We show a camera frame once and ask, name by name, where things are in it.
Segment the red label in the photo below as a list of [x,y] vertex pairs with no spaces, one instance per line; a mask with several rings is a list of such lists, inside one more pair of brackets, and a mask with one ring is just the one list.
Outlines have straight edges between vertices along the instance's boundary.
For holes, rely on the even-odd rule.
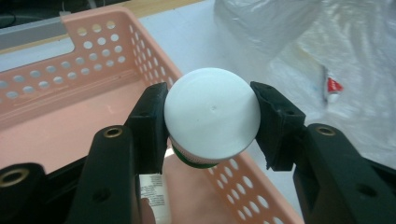
[[338,83],[337,81],[335,81],[334,79],[328,77],[327,78],[327,91],[331,92],[331,91],[342,91],[344,89],[344,87]]

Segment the white cap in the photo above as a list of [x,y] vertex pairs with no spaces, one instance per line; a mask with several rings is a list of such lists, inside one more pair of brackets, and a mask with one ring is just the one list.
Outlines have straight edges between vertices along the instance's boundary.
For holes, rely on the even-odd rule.
[[260,127],[260,108],[239,76],[203,68],[180,78],[169,91],[164,117],[172,143],[185,159],[214,164],[245,150]]

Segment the green ring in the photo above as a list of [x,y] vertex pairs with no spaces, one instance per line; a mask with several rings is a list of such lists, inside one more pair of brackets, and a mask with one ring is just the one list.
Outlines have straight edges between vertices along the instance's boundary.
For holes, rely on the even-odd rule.
[[181,154],[177,148],[173,146],[173,150],[175,151],[175,154],[178,156],[178,158],[183,161],[184,163],[188,164],[189,166],[193,167],[193,168],[198,168],[198,169],[207,169],[210,167],[214,167],[215,165],[217,165],[218,163],[214,163],[214,164],[198,164],[198,163],[194,163],[192,161],[189,161],[187,158],[185,158],[183,156],[183,154]]

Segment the pink plastic basket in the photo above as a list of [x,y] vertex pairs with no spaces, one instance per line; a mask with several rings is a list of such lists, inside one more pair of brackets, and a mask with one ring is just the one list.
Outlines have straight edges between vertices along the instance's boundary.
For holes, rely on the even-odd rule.
[[[0,168],[30,161],[48,173],[86,156],[93,135],[122,124],[147,86],[181,76],[126,8],[62,22],[72,52],[0,74]],[[208,170],[170,156],[163,169],[174,224],[303,223],[246,153]]]

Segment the white plastic bag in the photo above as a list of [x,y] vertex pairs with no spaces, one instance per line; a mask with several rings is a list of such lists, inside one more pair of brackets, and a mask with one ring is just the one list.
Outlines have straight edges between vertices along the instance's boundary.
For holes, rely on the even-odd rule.
[[[276,87],[364,156],[396,168],[396,4],[218,0],[215,19],[246,81]],[[325,66],[344,90],[323,98]]]

